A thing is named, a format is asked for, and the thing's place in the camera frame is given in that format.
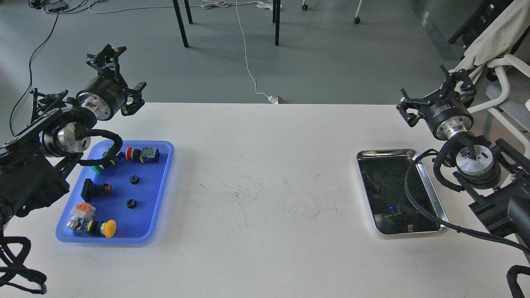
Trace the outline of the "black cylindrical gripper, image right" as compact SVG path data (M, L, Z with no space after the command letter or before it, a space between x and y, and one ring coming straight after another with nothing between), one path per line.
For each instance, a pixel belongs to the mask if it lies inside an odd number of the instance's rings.
M460 132L467 132L474 123L464 104L472 104L477 93L476 86L465 69L449 72L441 65L446 79L441 85L441 96L432 92L426 98L415 99L401 88L402 98L396 106L405 122L414 127L425 119L434 138L448 141Z

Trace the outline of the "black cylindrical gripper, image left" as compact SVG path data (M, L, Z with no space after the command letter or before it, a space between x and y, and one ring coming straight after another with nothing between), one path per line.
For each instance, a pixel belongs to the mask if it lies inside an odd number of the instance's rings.
M142 91L147 83L140 82L130 89L120 73L118 57L126 50L126 46L106 45L95 55L87 54L87 65L94 68L98 76L77 93L77 101L81 107L90 109L98 120L110 120L119 109L123 116L134 115L145 104Z

